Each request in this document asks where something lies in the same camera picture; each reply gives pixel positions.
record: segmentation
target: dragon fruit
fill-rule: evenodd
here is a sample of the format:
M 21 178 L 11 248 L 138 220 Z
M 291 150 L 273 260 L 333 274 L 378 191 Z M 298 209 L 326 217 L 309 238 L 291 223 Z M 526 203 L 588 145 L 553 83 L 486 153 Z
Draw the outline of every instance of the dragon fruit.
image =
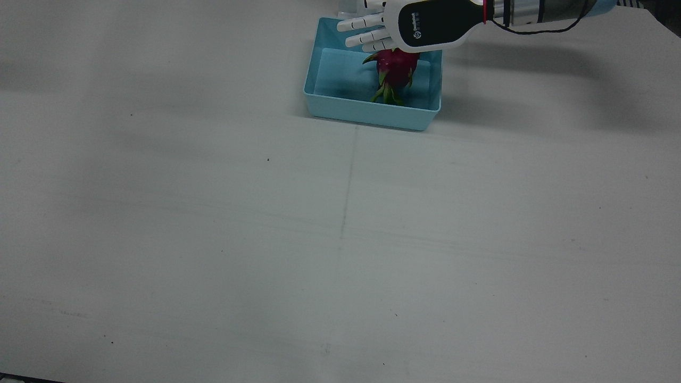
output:
M 376 61 L 376 71 L 379 73 L 379 88 L 370 101 L 375 102 L 382 96 L 385 104 L 404 105 L 398 91 L 407 85 L 411 87 L 420 55 L 393 48 L 380 50 L 367 57 L 363 64 Z

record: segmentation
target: robotic hand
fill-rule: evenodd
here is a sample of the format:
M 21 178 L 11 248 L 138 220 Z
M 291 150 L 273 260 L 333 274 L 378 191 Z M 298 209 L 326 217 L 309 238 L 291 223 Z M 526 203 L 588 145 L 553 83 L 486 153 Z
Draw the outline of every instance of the robotic hand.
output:
M 507 31 L 518 34 L 563 32 L 589 14 L 602 14 L 616 0 L 364 0 L 375 13 L 338 23 L 338 31 L 381 26 L 348 37 L 348 47 L 362 44 L 364 52 L 399 48 L 405 52 L 426 52 L 453 48 L 480 24 L 491 20 Z M 502 18 L 503 24 L 495 21 Z M 517 32 L 509 25 L 569 20 L 567 28 L 549 31 Z

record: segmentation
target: white table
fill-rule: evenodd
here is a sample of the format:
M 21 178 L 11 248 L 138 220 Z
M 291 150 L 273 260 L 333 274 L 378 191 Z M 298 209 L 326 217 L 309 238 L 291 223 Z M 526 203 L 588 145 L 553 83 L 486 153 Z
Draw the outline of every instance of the white table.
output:
M 677 381 L 681 40 L 485 26 L 406 132 L 306 111 L 336 5 L 0 2 L 0 371 Z

